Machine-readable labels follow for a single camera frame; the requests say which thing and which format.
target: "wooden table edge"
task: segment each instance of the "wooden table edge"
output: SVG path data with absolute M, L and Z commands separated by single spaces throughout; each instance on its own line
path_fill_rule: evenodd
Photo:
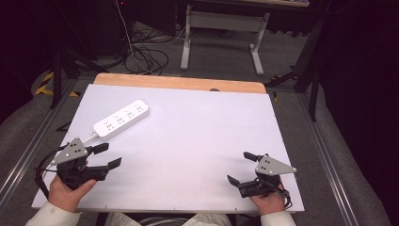
M 217 89 L 219 91 L 229 92 L 266 93 L 264 85 L 259 82 L 151 76 L 123 73 L 99 73 L 96 76 L 93 84 L 122 87 L 192 90 Z

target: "sleeve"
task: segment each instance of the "sleeve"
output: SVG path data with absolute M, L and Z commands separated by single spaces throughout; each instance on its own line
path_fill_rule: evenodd
M 261 216 L 262 226 L 295 226 L 293 218 L 290 213 L 286 211 L 277 212 L 274 214 L 263 215 Z
M 75 226 L 79 218 L 80 213 L 71 213 L 47 202 L 38 213 L 26 223 L 26 226 Z

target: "power outlet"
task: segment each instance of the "power outlet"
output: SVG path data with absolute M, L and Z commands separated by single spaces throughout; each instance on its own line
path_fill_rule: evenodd
M 93 129 L 100 140 L 108 141 L 148 115 L 150 115 L 150 107 L 143 101 L 137 100 L 95 123 Z

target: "black curtain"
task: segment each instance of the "black curtain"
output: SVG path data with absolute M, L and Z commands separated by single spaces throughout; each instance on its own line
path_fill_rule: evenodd
M 326 21 L 312 56 L 324 59 L 327 107 L 392 225 L 399 225 L 398 9 L 393 0 L 354 1 L 348 14 Z
M 0 8 L 0 123 L 32 99 L 35 79 L 51 66 L 51 52 L 25 1 Z

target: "black cable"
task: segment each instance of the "black cable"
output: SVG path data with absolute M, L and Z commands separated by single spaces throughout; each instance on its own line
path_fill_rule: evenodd
M 130 69 L 127 66 L 127 57 L 126 57 L 124 59 L 124 63 L 123 64 L 124 64 L 126 70 L 129 71 L 130 73 L 151 74 L 151 73 L 156 73 L 156 72 L 160 71 L 159 74 L 161 74 L 162 71 L 163 71 L 163 68 L 165 66 L 167 66 L 168 63 L 169 63 L 168 55 L 165 54 L 164 52 L 160 51 L 160 50 L 149 49 L 149 48 L 146 48 L 146 47 L 135 47 L 135 46 L 132 46 L 132 49 L 134 50 L 134 55 L 135 55 L 136 60 L 145 61 L 147 67 L 144 68 L 143 70 L 138 69 L 137 71 L 134 71 L 134 70 Z M 159 61 L 156 60 L 152 56 L 152 52 L 156 52 L 156 53 L 159 53 L 159 54 L 163 55 L 165 57 L 165 59 L 166 59 L 166 62 L 161 65 L 159 63 Z
M 155 30 L 150 30 L 150 29 L 142 29 L 142 30 L 138 30 L 134 33 L 134 35 L 132 36 L 131 40 L 133 42 L 136 43 L 165 43 L 166 41 L 161 41 L 161 42 L 149 42 L 149 40 L 152 40 L 154 38 L 157 37 L 162 37 L 162 36 L 169 36 L 163 32 L 160 31 L 155 31 Z
M 46 168 L 41 168 L 41 171 L 51 171 L 51 172 L 57 172 L 57 170 L 52 170 L 52 169 L 46 169 Z
M 108 63 L 108 64 L 104 64 L 104 65 L 99 65 L 100 67 L 104 68 L 104 69 L 110 69 L 113 68 L 115 66 L 118 66 L 121 64 L 121 62 L 123 61 L 124 57 L 120 56 L 120 58 L 116 59 L 114 62 Z M 81 64 L 76 64 L 77 67 L 85 72 L 89 72 L 89 71 L 93 71 L 90 67 L 86 67 L 84 65 Z
M 67 126 L 71 125 L 72 121 L 68 121 L 67 123 L 59 126 L 58 128 L 56 128 L 56 131 L 58 132 L 68 132 L 68 128 L 66 128 Z
M 293 206 L 293 202 L 291 201 L 290 192 L 284 188 L 284 185 L 282 184 L 282 182 L 280 182 L 279 184 L 281 185 L 282 189 L 277 187 L 277 190 L 278 190 L 279 195 L 281 195 L 282 198 L 285 198 L 287 200 L 287 202 L 284 204 L 284 210 L 287 210 L 288 208 Z
M 36 171 L 36 177 L 35 177 L 36 185 L 38 185 L 38 187 L 43 192 L 43 194 L 47 198 L 47 200 L 49 199 L 49 190 L 48 190 L 46 184 L 43 181 L 43 175 L 42 175 L 42 173 L 43 173 L 43 165 L 52 155 L 54 155 L 58 151 L 63 150 L 65 147 L 66 146 L 59 147 L 59 148 L 57 148 L 55 150 L 50 151 L 46 156 L 44 156 L 44 158 L 40 161 L 39 165 L 35 168 L 35 171 Z

